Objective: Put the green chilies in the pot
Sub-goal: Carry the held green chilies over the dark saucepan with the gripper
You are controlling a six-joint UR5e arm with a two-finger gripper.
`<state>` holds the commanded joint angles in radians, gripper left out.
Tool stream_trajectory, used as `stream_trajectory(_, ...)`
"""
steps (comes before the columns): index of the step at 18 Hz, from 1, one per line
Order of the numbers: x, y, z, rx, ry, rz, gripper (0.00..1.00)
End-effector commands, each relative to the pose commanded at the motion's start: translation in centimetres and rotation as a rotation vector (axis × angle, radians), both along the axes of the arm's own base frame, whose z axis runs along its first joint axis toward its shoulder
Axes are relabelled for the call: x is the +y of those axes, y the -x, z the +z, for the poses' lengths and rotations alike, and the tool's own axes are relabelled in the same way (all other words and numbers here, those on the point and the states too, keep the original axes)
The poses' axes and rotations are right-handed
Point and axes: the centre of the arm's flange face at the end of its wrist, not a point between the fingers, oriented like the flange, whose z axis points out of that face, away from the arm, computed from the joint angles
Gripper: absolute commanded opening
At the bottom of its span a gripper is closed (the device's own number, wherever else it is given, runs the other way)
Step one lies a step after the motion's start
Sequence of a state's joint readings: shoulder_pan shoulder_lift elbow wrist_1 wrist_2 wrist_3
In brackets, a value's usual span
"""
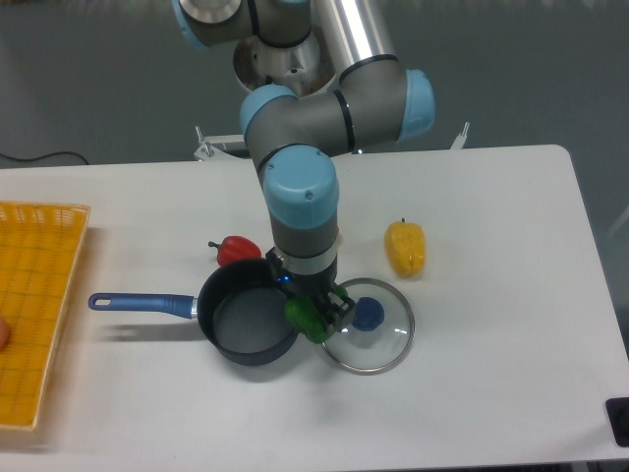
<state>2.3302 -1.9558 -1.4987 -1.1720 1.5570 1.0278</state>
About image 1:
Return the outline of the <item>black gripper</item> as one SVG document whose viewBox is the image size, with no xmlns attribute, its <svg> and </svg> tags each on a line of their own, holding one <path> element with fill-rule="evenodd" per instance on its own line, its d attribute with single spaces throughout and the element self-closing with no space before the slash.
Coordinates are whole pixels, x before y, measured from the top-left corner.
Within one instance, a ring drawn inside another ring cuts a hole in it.
<svg viewBox="0 0 629 472">
<path fill-rule="evenodd" d="M 336 283 L 338 263 L 334 248 L 312 258 L 292 257 L 272 248 L 265 259 L 284 292 L 314 302 L 326 336 L 332 336 L 352 321 L 356 303 Z"/>
</svg>

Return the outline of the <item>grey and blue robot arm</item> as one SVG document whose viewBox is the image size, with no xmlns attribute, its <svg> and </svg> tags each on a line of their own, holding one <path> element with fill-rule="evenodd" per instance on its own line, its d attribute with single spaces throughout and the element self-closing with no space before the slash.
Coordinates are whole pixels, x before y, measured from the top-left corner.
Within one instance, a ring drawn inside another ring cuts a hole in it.
<svg viewBox="0 0 629 472">
<path fill-rule="evenodd" d="M 177 1 L 181 30 L 211 46 L 259 44 L 309 69 L 325 47 L 338 86 L 301 95 L 286 70 L 266 72 L 243 101 L 240 127 L 269 212 L 270 260 L 288 286 L 287 320 L 321 343 L 350 320 L 352 301 L 335 284 L 339 184 L 336 155 L 427 132 L 435 102 L 427 76 L 399 62 L 375 1 Z"/>
</svg>

